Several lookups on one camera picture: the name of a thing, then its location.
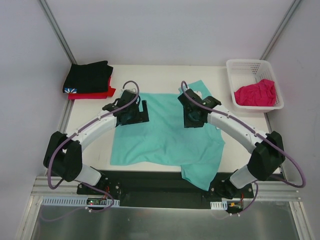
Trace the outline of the folded red t shirt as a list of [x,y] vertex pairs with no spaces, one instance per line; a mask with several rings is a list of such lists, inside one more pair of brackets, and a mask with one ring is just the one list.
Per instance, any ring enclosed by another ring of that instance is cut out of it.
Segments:
[[106,99],[111,98],[116,92],[116,89],[111,87],[111,79],[110,76],[108,79],[108,90],[105,92],[96,92],[96,93],[69,93],[69,100],[82,100],[82,99]]

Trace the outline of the white plastic basket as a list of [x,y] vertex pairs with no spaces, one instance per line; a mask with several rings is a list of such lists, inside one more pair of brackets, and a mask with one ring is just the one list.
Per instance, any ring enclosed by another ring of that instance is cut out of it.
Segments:
[[229,59],[227,77],[234,108],[243,113],[268,113],[284,107],[271,64],[258,59]]

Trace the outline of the folded black t shirt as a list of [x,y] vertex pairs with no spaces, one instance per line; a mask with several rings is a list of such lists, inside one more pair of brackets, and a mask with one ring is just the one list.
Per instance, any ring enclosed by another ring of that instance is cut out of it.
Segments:
[[107,60],[83,65],[72,64],[64,81],[62,92],[66,94],[107,92],[113,69]]

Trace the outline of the teal t shirt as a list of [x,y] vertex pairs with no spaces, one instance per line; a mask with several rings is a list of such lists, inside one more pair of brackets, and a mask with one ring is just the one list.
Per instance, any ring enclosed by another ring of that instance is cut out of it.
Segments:
[[185,128],[178,94],[140,93],[140,97],[147,103],[149,121],[115,129],[111,165],[179,166],[184,180],[208,191],[223,156],[221,130],[210,124]]

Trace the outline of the pink t shirt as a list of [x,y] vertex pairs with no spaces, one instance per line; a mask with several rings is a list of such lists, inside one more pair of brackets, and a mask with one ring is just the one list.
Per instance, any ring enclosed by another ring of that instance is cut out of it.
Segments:
[[234,92],[234,97],[240,106],[272,107],[277,99],[275,82],[262,79],[258,83],[240,87]]

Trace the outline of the aluminium frame post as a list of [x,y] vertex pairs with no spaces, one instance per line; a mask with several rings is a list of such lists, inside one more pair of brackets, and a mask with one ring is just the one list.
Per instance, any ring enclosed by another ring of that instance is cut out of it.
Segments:
[[280,40],[282,34],[285,32],[287,26],[289,25],[290,21],[294,17],[295,13],[298,11],[299,7],[303,3],[303,0],[293,0],[289,5],[289,8],[285,12],[283,18],[281,19],[279,25],[277,26],[275,32],[273,33],[271,39],[269,40],[266,48],[262,52],[260,56],[260,60],[267,60],[270,54],[272,53],[273,49],[277,45],[278,41]]
[[47,0],[38,0],[38,3],[43,10],[45,17],[48,20],[49,25],[51,26],[56,38],[58,39],[60,46],[62,47],[64,53],[66,54],[68,60],[70,61],[71,64],[77,64],[77,61],[71,51],[71,48],[48,4]]

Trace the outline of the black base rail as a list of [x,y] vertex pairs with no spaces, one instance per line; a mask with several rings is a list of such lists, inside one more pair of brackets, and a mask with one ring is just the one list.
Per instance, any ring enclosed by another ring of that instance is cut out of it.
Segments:
[[122,207],[210,209],[223,198],[217,194],[230,173],[218,173],[202,190],[182,178],[179,172],[103,170],[97,189],[107,191]]

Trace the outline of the right aluminium frame post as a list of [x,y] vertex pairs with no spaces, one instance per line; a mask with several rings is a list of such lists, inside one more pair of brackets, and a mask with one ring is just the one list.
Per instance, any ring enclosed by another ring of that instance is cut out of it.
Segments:
[[260,56],[260,60],[267,60],[270,54],[272,53],[273,49],[277,45],[278,41],[280,40],[282,34],[285,32],[287,26],[289,25],[290,21],[294,17],[295,13],[298,11],[299,7],[303,3],[303,0],[293,0],[289,5],[289,8],[285,12],[283,18],[281,19],[279,25],[277,26],[275,32],[273,33],[271,39],[269,40],[266,48],[262,52]]

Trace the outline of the left aluminium frame post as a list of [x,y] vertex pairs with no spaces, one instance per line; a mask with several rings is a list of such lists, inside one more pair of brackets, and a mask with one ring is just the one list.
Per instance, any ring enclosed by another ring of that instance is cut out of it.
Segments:
[[49,25],[51,26],[56,38],[58,39],[60,46],[62,47],[64,53],[66,54],[68,60],[70,61],[71,64],[77,64],[77,61],[71,51],[71,48],[48,4],[47,0],[38,0],[38,3],[43,10],[45,17],[48,20]]

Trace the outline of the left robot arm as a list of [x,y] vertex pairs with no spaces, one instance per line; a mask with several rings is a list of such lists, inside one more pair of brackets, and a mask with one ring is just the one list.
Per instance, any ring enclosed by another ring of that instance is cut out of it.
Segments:
[[142,100],[138,93],[126,89],[113,103],[105,105],[97,116],[74,132],[54,132],[43,165],[48,169],[48,174],[54,173],[66,182],[85,183],[94,194],[102,194],[106,188],[103,174],[83,163],[83,151],[101,135],[118,126],[148,121],[147,101]]

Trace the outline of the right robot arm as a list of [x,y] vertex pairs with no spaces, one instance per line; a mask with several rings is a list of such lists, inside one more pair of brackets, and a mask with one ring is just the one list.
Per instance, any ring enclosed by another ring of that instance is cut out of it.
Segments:
[[257,130],[238,119],[219,100],[212,96],[201,99],[190,88],[177,99],[183,107],[185,128],[213,125],[240,143],[250,154],[248,163],[225,181],[228,196],[237,197],[245,185],[267,180],[284,162],[285,156],[279,151],[284,149],[279,133]]

